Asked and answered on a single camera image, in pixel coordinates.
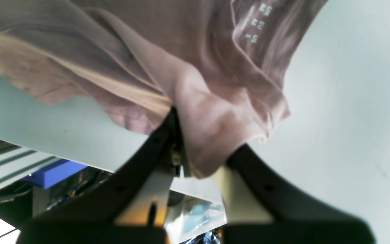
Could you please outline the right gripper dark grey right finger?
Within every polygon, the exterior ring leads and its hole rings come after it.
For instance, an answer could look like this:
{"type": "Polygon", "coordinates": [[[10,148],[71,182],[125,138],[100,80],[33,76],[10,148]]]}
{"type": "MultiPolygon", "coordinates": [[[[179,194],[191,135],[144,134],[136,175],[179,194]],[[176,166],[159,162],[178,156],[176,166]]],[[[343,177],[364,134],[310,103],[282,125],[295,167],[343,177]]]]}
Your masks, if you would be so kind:
{"type": "Polygon", "coordinates": [[[223,244],[374,244],[362,219],[282,178],[244,145],[213,175],[227,224],[223,244]]]}

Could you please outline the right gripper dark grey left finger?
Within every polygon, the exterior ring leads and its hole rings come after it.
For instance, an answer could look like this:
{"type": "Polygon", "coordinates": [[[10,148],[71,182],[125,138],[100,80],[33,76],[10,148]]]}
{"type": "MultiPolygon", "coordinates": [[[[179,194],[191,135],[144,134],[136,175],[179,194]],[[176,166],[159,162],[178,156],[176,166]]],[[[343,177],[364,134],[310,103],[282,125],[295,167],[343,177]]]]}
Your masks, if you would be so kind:
{"type": "Polygon", "coordinates": [[[33,218],[18,244],[169,244],[164,228],[172,181],[180,175],[177,111],[109,179],[33,218]]]}

